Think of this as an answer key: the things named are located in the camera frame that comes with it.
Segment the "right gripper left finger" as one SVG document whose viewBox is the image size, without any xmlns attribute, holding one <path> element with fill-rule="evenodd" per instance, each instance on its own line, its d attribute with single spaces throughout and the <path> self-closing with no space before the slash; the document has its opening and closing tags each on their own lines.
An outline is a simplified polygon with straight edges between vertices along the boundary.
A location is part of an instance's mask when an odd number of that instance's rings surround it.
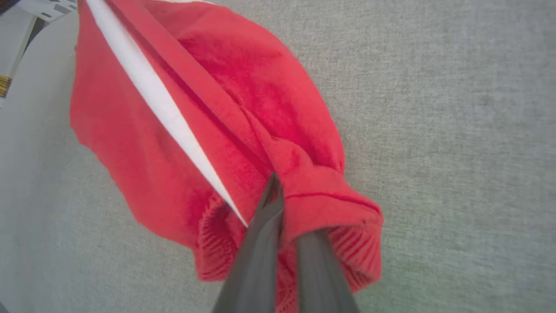
<svg viewBox="0 0 556 313">
<path fill-rule="evenodd" d="M 274 313 L 279 238 L 285 201 L 276 173 L 270 176 L 248 226 L 214 313 Z"/>
</svg>

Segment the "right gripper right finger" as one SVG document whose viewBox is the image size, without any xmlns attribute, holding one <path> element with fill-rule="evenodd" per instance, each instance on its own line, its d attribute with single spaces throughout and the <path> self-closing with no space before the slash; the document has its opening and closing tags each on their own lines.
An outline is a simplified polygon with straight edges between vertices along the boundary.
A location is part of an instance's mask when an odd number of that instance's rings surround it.
<svg viewBox="0 0 556 313">
<path fill-rule="evenodd" d="M 301 313 L 358 313 L 359 307 L 345 279 L 326 230 L 296 240 L 298 302 Z"/>
</svg>

